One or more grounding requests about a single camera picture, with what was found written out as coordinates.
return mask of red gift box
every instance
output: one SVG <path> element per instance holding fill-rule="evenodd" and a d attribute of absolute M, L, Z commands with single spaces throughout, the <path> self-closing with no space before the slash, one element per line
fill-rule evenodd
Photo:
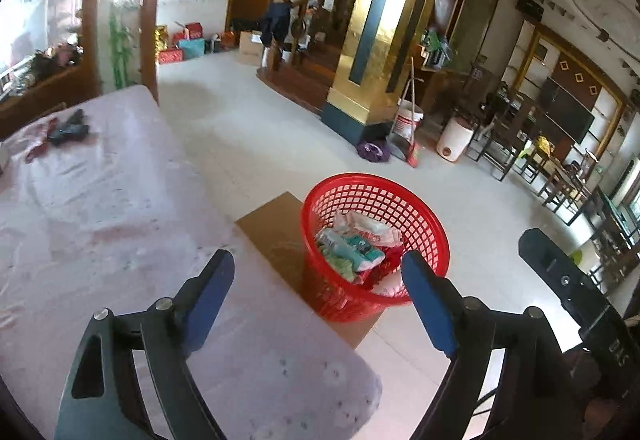
<path fill-rule="evenodd" d="M 165 65 L 167 63 L 179 63 L 180 61 L 184 61 L 184 51 L 180 48 L 161 50 L 158 54 L 158 62 L 161 65 Z"/>
<path fill-rule="evenodd" d="M 202 39 L 202 25 L 200 23 L 187 23 L 184 26 L 185 39 Z"/>
<path fill-rule="evenodd" d="M 177 32 L 171 36 L 171 44 L 172 46 L 178 46 L 178 43 L 183 39 L 188 39 L 183 32 Z"/>

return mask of tile floor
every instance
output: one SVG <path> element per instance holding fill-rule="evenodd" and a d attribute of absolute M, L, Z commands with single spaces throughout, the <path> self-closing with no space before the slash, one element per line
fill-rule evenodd
<path fill-rule="evenodd" d="M 219 211 L 237 220 L 284 191 L 303 200 L 322 179 L 349 171 L 385 176 L 416 193 L 438 215 L 450 241 L 447 277 L 462 295 L 490 308 L 543 309 L 563 349 L 579 342 L 577 325 L 554 294 L 519 258 L 524 230 L 539 227 L 564 250 L 588 239 L 586 223 L 571 229 L 542 208 L 528 184 L 510 174 L 500 183 L 486 160 L 450 164 L 425 150 L 417 169 L 399 160 L 370 164 L 303 108 L 255 77 L 235 55 L 213 54 L 159 68 L 160 107 L 188 157 L 206 180 Z M 412 306 L 387 310 L 358 353 L 382 378 L 380 410 L 358 440 L 409 438 L 447 369 Z M 495 355 L 486 390 L 497 384 Z M 474 419 L 468 437 L 482 431 Z"/>

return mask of television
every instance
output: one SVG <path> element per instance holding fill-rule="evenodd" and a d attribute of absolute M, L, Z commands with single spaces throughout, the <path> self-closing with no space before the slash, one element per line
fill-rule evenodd
<path fill-rule="evenodd" d="M 593 124 L 593 114 L 571 93 L 553 79 L 540 90 L 538 104 L 577 144 L 581 144 Z"/>

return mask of blue gripper pad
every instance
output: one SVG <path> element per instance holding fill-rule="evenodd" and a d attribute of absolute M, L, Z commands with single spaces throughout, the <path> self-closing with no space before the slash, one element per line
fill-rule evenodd
<path fill-rule="evenodd" d="M 406 253 L 402 257 L 402 281 L 414 302 L 420 320 L 424 325 L 433 346 L 444 352 L 452 359 L 458 350 L 458 340 L 454 333 L 452 311 L 441 296 L 452 296 L 455 300 L 462 298 L 447 279 L 438 278 L 431 267 L 424 261 L 416 250 Z M 442 289 L 449 285 L 455 293 L 442 293 Z"/>
<path fill-rule="evenodd" d="M 186 298 L 180 298 L 182 289 L 176 295 L 176 302 L 183 303 L 183 308 L 186 310 L 182 330 L 182 349 L 186 356 L 204 346 L 234 280 L 234 275 L 233 256 L 226 250 L 219 250 L 207 263 L 202 273 L 198 277 L 189 279 L 183 286 L 187 288 L 188 283 L 193 281 L 192 289 L 194 290 L 189 290 L 190 293 Z"/>

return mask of red plastic basket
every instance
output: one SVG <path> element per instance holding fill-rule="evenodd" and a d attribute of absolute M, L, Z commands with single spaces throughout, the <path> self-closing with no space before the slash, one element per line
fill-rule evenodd
<path fill-rule="evenodd" d="M 449 268 L 449 242 L 436 215 L 401 185 L 364 173 L 346 173 L 320 182 L 302 206 L 306 245 L 303 296 L 327 320 L 351 322 L 411 301 L 406 290 L 393 297 L 368 292 L 337 274 L 316 247 L 316 234 L 332 225 L 335 211 L 358 211 L 401 230 L 405 251 L 418 250 L 438 276 Z"/>

